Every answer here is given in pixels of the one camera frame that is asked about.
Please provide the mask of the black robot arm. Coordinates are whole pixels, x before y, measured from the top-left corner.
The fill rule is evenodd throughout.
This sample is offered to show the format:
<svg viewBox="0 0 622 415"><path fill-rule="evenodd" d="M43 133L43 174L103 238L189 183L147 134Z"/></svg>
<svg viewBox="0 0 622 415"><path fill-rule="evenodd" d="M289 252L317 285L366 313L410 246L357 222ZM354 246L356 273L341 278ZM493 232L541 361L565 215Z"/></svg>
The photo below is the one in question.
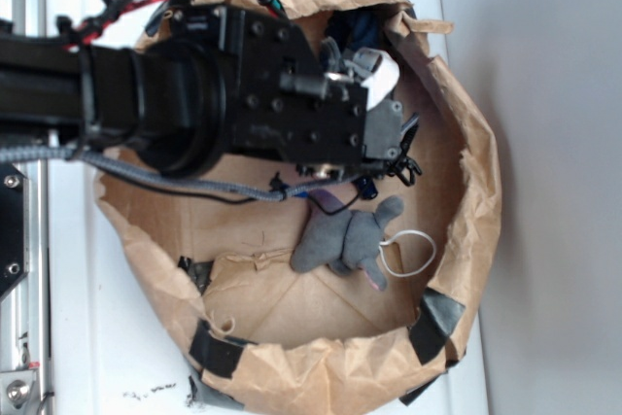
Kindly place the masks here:
<svg viewBox="0 0 622 415"><path fill-rule="evenodd" d="M190 6L144 52L1 38L1 129L53 129L73 152L123 146L172 178L226 154L384 176L415 170L399 103L325 72L294 23L228 5Z"/></svg>

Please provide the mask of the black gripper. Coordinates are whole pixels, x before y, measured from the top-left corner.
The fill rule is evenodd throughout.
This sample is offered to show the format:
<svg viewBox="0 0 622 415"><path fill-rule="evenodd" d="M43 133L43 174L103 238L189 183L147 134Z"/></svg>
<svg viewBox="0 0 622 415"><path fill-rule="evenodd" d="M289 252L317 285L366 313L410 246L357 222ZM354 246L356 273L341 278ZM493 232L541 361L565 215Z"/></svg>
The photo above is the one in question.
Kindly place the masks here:
<svg viewBox="0 0 622 415"><path fill-rule="evenodd" d="M206 169L225 154L340 170L395 162L419 123L387 98L399 66L385 51L342 52L326 37L324 72L298 25L225 4L178 12L170 30L202 87Z"/></svg>

